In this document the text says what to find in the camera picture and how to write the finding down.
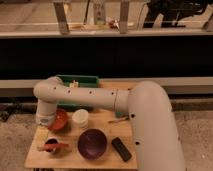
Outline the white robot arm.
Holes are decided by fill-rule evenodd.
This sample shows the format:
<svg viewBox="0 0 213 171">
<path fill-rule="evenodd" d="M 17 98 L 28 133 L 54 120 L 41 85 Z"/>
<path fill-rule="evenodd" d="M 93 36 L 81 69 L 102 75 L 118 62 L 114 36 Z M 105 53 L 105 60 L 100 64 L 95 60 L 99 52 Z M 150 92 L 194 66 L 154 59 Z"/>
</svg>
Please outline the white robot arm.
<svg viewBox="0 0 213 171">
<path fill-rule="evenodd" d="M 38 82 L 36 122 L 50 126 L 56 120 L 57 103 L 102 108 L 130 117 L 138 171 L 186 171 L 176 120 L 166 91 L 153 81 L 142 81 L 129 90 L 70 88 L 57 77 Z"/>
</svg>

